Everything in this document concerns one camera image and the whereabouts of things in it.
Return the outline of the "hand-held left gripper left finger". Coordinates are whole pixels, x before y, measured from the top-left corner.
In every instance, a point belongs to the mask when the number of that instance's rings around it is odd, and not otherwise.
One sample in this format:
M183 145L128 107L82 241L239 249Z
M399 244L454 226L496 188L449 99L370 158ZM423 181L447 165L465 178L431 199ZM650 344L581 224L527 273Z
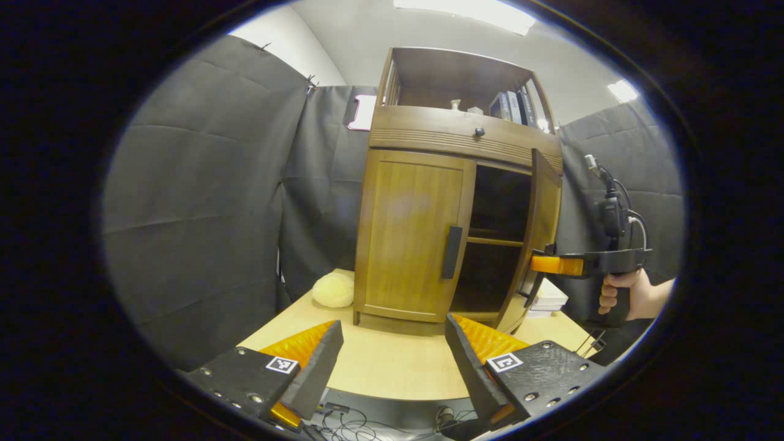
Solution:
M237 346L184 378L233 412L300 429L319 407L343 345L341 321L333 319L261 350Z

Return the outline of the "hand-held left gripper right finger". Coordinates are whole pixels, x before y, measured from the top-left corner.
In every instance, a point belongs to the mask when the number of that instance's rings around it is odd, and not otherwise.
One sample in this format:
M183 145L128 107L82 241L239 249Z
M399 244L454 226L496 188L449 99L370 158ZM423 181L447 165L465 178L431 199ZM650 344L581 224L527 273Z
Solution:
M478 419L501 429L562 407L607 369L560 344L527 344L506 333L448 314L445 339Z

